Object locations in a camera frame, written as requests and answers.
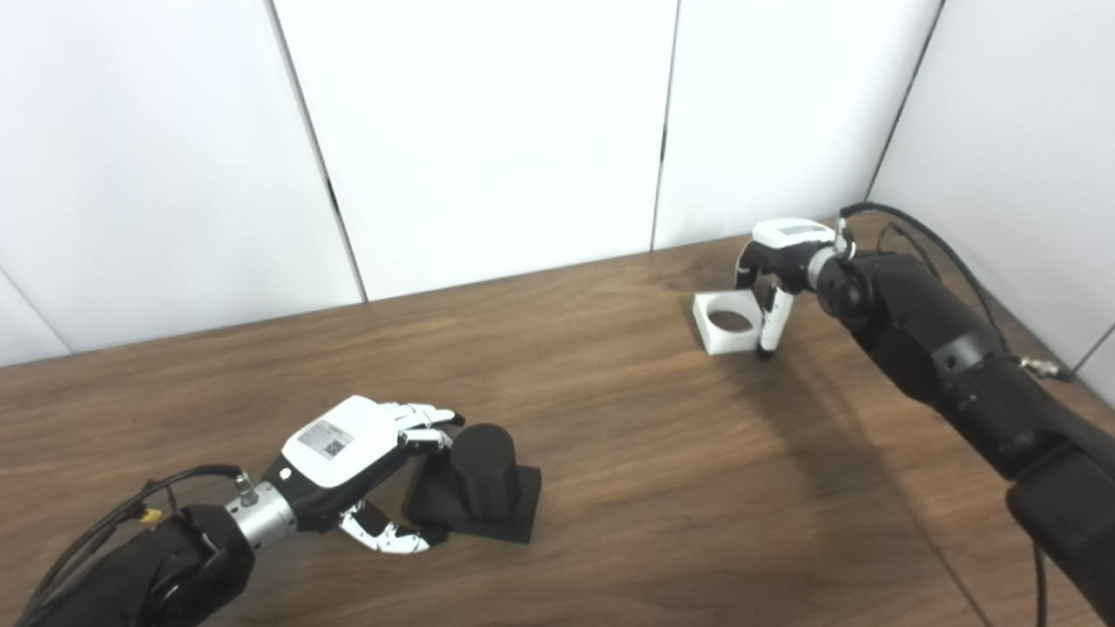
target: label sticker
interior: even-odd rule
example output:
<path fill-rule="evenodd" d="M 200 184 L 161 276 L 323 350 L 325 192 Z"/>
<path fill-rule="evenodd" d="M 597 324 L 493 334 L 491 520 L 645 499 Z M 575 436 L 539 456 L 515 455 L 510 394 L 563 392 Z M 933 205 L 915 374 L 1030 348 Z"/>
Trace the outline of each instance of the label sticker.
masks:
<path fill-rule="evenodd" d="M 318 421 L 306 433 L 298 436 L 299 442 L 327 460 L 336 457 L 346 446 L 352 444 L 353 440 L 356 438 L 329 421 Z"/>

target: black robotic arm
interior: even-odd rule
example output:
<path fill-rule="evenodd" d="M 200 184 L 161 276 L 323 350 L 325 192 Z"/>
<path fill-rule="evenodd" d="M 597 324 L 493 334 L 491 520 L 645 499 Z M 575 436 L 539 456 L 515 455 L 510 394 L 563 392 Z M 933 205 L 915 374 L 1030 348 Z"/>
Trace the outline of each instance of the black robotic arm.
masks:
<path fill-rule="evenodd" d="M 880 206 L 853 205 L 842 219 Z M 803 228 L 778 222 L 773 226 Z M 1115 440 L 1046 392 L 999 330 L 917 258 L 856 257 L 844 233 L 820 224 L 804 242 L 780 239 L 770 226 L 756 226 L 760 237 L 740 255 L 737 287 L 769 273 L 777 278 L 773 292 L 815 292 L 903 394 L 933 407 L 1012 483 L 1007 507 L 1015 520 L 1115 626 Z M 785 320 L 774 302 L 764 305 L 763 331 L 774 322 L 780 334 Z M 760 337 L 760 356 L 769 355 L 778 338 Z"/>

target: white wall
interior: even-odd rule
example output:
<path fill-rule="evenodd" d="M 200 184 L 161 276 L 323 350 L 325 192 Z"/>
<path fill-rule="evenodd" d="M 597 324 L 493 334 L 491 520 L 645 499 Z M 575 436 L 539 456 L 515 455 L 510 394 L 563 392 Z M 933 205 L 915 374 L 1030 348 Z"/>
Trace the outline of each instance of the white wall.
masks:
<path fill-rule="evenodd" d="M 1069 365 L 1115 320 L 1113 32 L 1106 0 L 947 2 L 871 194 Z M 1115 404 L 1111 355 L 1083 378 Z"/>
<path fill-rule="evenodd" d="M 60 355 L 69 350 L 0 270 L 0 366 Z"/>
<path fill-rule="evenodd" d="M 862 201 L 939 0 L 682 0 L 655 247 Z"/>
<path fill-rule="evenodd" d="M 358 301 L 263 2 L 2 2 L 0 85 L 0 268 L 70 348 Z"/>
<path fill-rule="evenodd" d="M 369 298 L 649 250 L 675 0 L 277 8 Z"/>

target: wooden tabletop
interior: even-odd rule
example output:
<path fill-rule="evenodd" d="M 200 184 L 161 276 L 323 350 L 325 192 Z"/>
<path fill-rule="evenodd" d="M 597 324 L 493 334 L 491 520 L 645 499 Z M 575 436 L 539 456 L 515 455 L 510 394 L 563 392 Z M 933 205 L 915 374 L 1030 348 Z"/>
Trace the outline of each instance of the wooden tabletop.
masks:
<path fill-rule="evenodd" d="M 206 625 L 1030 624 L 1004 483 L 812 298 L 774 360 L 704 353 L 694 292 L 730 289 L 745 241 L 0 369 L 0 624 L 145 480 L 203 462 L 258 476 L 351 394 L 507 428 L 543 472 L 532 543 L 454 536 L 395 557 L 298 536 Z M 1115 431 L 1083 386 L 1049 387 Z M 371 500 L 398 512 L 414 469 Z M 1098 624 L 1056 568 L 1050 586 L 1053 625 Z"/>

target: white robotic hand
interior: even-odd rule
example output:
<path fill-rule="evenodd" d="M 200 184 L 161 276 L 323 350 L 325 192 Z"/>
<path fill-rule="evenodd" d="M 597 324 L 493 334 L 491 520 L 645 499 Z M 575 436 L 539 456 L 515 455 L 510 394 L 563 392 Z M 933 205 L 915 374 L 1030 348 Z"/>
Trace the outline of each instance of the white robotic hand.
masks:
<path fill-rule="evenodd" d="M 298 531 L 339 525 L 377 551 L 424 551 L 444 541 L 445 530 L 397 524 L 363 496 L 408 455 L 444 454 L 453 440 L 439 427 L 463 424 L 450 409 L 352 396 L 290 436 L 263 479 L 285 501 L 278 509 L 285 507 L 283 518 Z"/>

